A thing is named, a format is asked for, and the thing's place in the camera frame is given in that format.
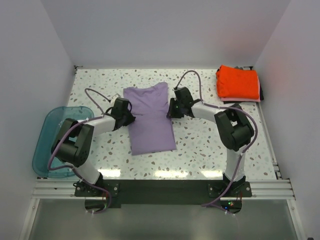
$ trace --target folded shirt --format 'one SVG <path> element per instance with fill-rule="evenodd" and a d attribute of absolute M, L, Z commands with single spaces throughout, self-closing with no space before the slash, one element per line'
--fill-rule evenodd
<path fill-rule="evenodd" d="M 136 117 L 128 126 L 132 155 L 177 149 L 171 119 L 167 118 L 168 84 L 149 88 L 128 87 L 123 96 L 132 104 Z"/>
<path fill-rule="evenodd" d="M 222 65 L 216 72 L 216 79 L 216 90 L 220 98 L 260 101 L 260 83 L 255 70 Z"/>
<path fill-rule="evenodd" d="M 260 103 L 261 98 L 260 98 L 260 91 L 259 91 L 259 99 L 250 99 L 250 98 L 237 98 L 237 97 L 222 97 L 221 101 L 223 102 L 257 102 Z"/>

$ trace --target black bracket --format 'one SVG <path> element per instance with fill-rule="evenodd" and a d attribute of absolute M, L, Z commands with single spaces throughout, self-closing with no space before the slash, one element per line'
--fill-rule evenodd
<path fill-rule="evenodd" d="M 96 188 L 90 187 L 89 185 L 85 184 L 83 181 L 77 181 L 73 184 L 75 187 L 74 196 L 75 197 L 102 197 L 103 192 L 101 190 L 98 190 Z M 116 198 L 119 193 L 119 183 L 117 182 L 111 182 L 106 183 L 106 185 L 103 186 L 104 189 L 106 189 L 110 194 L 111 197 Z"/>
<path fill-rule="evenodd" d="M 230 180 L 223 174 L 223 180 L 215 180 L 214 183 L 208 183 L 207 189 L 211 198 L 219 197 L 229 185 Z M 238 181 L 234 181 L 226 192 L 224 197 L 252 197 L 250 182 L 246 181 L 246 176 Z"/>

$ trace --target glass panel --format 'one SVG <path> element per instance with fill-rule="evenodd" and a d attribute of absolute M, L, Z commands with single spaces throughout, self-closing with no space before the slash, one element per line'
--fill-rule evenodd
<path fill-rule="evenodd" d="M 244 200 L 236 218 L 193 205 L 123 205 L 92 216 L 84 200 L 41 200 L 31 240 L 297 240 L 286 200 Z"/>

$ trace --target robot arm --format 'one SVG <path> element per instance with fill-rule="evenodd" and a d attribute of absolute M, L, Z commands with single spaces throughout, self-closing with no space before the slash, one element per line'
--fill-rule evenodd
<path fill-rule="evenodd" d="M 118 97 L 114 101 L 111 113 L 106 113 L 99 119 L 88 121 L 76 127 L 61 144 L 56 157 L 67 165 L 72 166 L 87 182 L 99 186 L 99 181 L 102 181 L 103 177 L 88 160 L 92 138 L 131 124 L 135 117 L 128 110 L 129 104 L 129 100 Z M 66 132 L 78 122 L 82 121 L 67 118 L 63 122 L 52 145 L 51 153 L 54 152 Z"/>
<path fill-rule="evenodd" d="M 227 148 L 226 170 L 223 178 L 226 182 L 230 181 L 237 170 L 233 185 L 244 183 L 246 180 L 245 154 L 242 155 L 238 168 L 237 163 L 244 148 L 251 142 L 254 130 L 246 115 L 234 109 L 241 110 L 240 105 L 235 104 L 232 109 L 221 110 L 205 105 L 200 99 L 194 100 L 186 87 L 175 89 L 174 93 L 176 98 L 170 99 L 167 118 L 183 118 L 186 115 L 216 123 L 220 139 Z"/>

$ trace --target black mounting plate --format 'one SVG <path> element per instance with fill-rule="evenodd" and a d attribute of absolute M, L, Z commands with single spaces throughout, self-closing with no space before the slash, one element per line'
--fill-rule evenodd
<path fill-rule="evenodd" d="M 122 204 L 149 205 L 201 205 L 218 197 L 226 183 L 223 180 L 118 180 L 105 179 L 103 187 L 112 196 L 111 208 L 120 208 Z M 225 197 L 252 197 L 249 182 Z M 75 189 L 76 197 L 101 197 L 102 193 L 92 194 L 87 190 Z"/>

